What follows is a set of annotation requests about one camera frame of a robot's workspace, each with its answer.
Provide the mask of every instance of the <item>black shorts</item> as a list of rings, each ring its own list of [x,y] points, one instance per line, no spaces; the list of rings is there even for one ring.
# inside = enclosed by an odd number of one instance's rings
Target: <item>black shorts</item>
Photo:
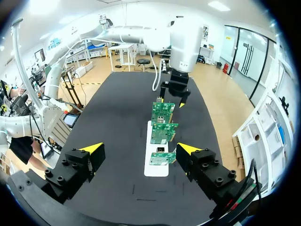
[[[9,148],[22,162],[27,164],[33,152],[32,143],[33,139],[31,137],[11,138]]]

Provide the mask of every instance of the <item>red fire extinguisher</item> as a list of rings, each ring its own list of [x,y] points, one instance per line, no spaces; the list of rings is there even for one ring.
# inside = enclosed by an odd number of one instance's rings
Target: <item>red fire extinguisher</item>
[[[227,63],[225,63],[224,68],[223,68],[222,71],[223,71],[224,73],[227,73],[228,68],[229,68],[229,65],[228,65]]]

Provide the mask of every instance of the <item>wooden floor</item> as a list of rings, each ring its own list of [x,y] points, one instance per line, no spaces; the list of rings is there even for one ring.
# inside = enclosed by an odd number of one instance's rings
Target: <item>wooden floor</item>
[[[118,56],[112,56],[115,65],[119,64],[119,62],[116,61],[117,58]],[[154,60],[156,65],[158,65],[160,58],[155,56]],[[93,85],[85,83],[102,84],[111,73],[110,59],[97,57],[92,58],[92,61],[93,68],[80,78],[80,81],[79,79],[74,80],[74,84],[83,84],[75,85],[75,90],[80,101],[84,105],[90,101],[94,93],[101,86],[98,84]],[[131,66],[131,71],[141,71],[141,69],[141,66]],[[114,68],[114,70],[117,72],[128,71],[128,67]],[[151,69],[146,69],[146,71],[154,72],[154,70]],[[194,71],[190,73],[190,77],[192,77],[197,84],[209,110],[221,150],[223,165],[230,170],[236,170],[237,180],[240,181],[241,178],[244,177],[244,170],[239,170],[237,168],[237,160],[234,155],[234,147],[232,144],[232,134],[243,124],[254,107],[233,79],[213,65],[196,64]],[[64,93],[62,89],[59,90],[59,97],[63,98],[65,101],[72,102],[66,89],[64,89]],[[13,162],[17,162],[18,168],[24,171],[27,171],[28,167],[31,168],[31,166],[25,166],[22,162],[18,161],[13,153],[10,153],[10,157]]]

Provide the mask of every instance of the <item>black work table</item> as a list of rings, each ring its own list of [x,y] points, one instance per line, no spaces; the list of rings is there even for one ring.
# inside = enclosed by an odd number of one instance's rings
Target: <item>black work table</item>
[[[152,102],[159,96],[151,89],[154,73],[112,73],[94,94],[63,147],[82,148],[104,142],[106,159],[91,183],[84,183],[65,205],[88,216],[124,224],[195,226],[209,219],[216,206],[180,165],[169,165],[165,178],[144,176],[147,122]],[[163,74],[161,82],[169,81]],[[191,95],[179,109],[179,97],[166,91],[164,101],[176,104],[174,123],[179,123],[169,151],[178,142],[209,148],[221,154],[205,102],[193,79]]]

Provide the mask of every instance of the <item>glass door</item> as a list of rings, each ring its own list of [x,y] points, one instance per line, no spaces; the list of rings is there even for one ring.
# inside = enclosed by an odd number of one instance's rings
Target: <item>glass door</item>
[[[251,97],[265,62],[268,40],[254,32],[240,29],[238,48],[230,76]],[[259,90],[265,90],[260,81]]]
[[[237,40],[238,40],[238,28],[226,26],[220,62],[222,64],[222,68],[224,68],[225,64],[228,64],[229,66],[227,70],[228,73],[230,71],[233,58],[235,55]]]

